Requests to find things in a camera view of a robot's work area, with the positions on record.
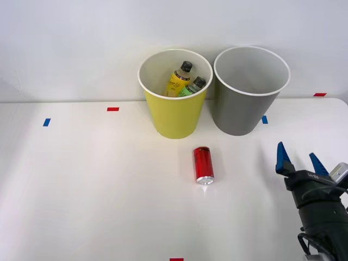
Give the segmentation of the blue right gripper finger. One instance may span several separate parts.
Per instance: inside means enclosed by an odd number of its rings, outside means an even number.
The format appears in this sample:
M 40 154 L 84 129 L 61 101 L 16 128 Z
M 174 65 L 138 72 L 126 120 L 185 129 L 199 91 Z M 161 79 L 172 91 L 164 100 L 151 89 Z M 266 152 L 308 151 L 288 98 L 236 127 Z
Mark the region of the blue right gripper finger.
M 314 153 L 310 153 L 309 157 L 313 164 L 314 171 L 318 176 L 329 176 L 328 171 Z
M 291 163 L 282 142 L 279 142 L 277 145 L 277 161 L 275 165 L 275 171 L 277 174 L 284 177 L 290 177 L 293 173 L 296 172 L 295 167 Z

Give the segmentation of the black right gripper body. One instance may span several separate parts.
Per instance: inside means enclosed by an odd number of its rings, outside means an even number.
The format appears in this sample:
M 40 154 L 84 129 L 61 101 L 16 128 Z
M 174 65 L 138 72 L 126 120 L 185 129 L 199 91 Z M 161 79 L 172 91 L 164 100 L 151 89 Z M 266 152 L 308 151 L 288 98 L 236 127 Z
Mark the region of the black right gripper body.
M 284 178 L 285 187 L 292 193 L 297 209 L 310 203 L 339 201 L 343 194 L 330 176 L 315 174 L 307 170 L 289 173 Z

